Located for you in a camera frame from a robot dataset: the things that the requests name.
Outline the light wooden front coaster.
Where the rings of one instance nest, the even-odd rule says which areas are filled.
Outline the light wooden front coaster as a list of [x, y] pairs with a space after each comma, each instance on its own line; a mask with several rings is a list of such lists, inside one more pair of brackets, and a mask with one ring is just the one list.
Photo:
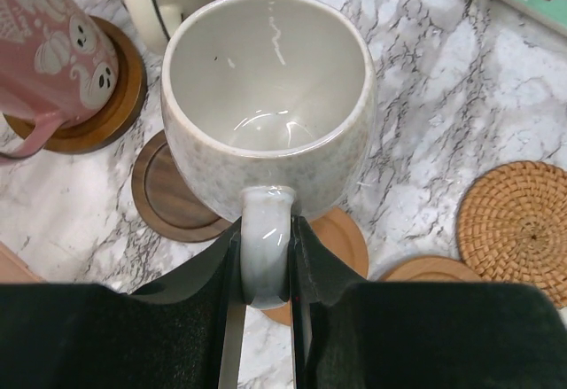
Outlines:
[[463, 262], [425, 255], [401, 262], [380, 277], [385, 282], [481, 282], [482, 278]]

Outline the peach mesh file organizer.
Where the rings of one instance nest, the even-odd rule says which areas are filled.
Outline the peach mesh file organizer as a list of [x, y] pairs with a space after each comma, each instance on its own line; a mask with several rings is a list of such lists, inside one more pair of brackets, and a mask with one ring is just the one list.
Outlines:
[[43, 282], [44, 280], [32, 272], [23, 260], [4, 243], [0, 243], [1, 284], [35, 284]]

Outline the brown ringed wooden coaster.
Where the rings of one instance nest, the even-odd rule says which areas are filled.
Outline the brown ringed wooden coaster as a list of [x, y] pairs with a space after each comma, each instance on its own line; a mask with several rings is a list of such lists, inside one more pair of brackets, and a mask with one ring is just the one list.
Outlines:
[[[91, 152], [110, 144], [134, 122], [144, 101], [146, 74], [135, 45], [114, 24], [98, 17], [91, 18], [116, 50], [118, 81], [112, 96], [98, 113], [79, 125], [59, 128], [49, 138], [43, 148], [55, 152]], [[35, 127], [31, 121], [4, 116], [11, 128], [22, 137], [22, 142]]]

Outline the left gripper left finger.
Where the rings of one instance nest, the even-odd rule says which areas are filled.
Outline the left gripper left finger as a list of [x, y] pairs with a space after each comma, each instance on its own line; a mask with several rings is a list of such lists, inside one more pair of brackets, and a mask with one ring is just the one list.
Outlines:
[[100, 284], [3, 284], [4, 388], [234, 388], [240, 227], [130, 294]]

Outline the dark brown wooden coaster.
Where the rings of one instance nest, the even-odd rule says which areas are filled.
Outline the dark brown wooden coaster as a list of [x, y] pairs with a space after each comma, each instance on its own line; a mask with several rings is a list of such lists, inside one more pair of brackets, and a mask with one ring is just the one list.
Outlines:
[[140, 151], [133, 168], [131, 190], [141, 218], [162, 237], [200, 243], [220, 236], [230, 226], [187, 187], [162, 131]]

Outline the white cream mug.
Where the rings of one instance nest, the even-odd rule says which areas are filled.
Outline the white cream mug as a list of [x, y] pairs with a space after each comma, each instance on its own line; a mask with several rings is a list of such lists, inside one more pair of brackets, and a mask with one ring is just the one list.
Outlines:
[[215, 0], [176, 29], [160, 89], [183, 180], [240, 225], [245, 303], [282, 306], [292, 217], [336, 206], [369, 153], [377, 78], [366, 41], [317, 0]]

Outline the red pink mug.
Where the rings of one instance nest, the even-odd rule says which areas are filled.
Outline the red pink mug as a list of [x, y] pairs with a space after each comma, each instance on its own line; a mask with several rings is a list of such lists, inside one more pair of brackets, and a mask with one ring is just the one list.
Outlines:
[[59, 128], [93, 117], [118, 77], [111, 40], [74, 0], [1, 0], [1, 112], [35, 125], [2, 163], [35, 155]]

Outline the light wooden coaster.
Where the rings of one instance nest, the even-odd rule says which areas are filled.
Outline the light wooden coaster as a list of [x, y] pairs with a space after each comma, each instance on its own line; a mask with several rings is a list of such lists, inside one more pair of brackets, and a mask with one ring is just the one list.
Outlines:
[[291, 306], [333, 304], [350, 284], [363, 282], [369, 272], [369, 253], [356, 222], [335, 207], [307, 221], [294, 216], [288, 250], [289, 301], [263, 312], [276, 323], [291, 325]]
[[401, 262], [380, 277], [385, 282], [481, 282], [482, 278], [463, 262], [425, 255]]

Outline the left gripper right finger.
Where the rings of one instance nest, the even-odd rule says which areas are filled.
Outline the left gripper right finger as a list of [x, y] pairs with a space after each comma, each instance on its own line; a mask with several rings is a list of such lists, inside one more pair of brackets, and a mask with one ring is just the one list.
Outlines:
[[291, 220], [298, 388], [563, 388], [566, 329], [525, 284], [370, 282]]

